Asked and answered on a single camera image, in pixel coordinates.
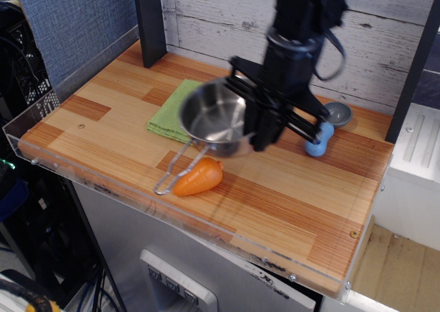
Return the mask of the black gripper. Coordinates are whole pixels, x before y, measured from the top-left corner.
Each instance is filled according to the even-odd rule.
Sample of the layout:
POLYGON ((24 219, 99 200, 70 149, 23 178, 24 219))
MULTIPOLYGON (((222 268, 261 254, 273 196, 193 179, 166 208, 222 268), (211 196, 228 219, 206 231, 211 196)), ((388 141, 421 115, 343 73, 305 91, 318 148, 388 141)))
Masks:
POLYGON ((239 56, 230 59, 226 87, 245 100, 243 134, 251 135, 255 151, 274 144, 289 128, 316 144, 329 112, 309 89, 323 40, 305 42, 270 39, 263 64, 239 56))

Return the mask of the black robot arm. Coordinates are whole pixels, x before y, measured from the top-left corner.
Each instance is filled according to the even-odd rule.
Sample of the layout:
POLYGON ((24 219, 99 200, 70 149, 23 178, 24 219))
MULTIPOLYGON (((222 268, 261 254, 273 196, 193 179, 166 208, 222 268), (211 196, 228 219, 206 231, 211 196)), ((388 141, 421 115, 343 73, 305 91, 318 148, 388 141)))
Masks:
POLYGON ((324 41, 344 54, 331 28, 342 24, 345 0, 276 0, 262 64, 235 56, 226 86, 245 100, 244 133, 257 152, 289 128, 308 142, 320 142, 329 111, 309 89, 324 41))

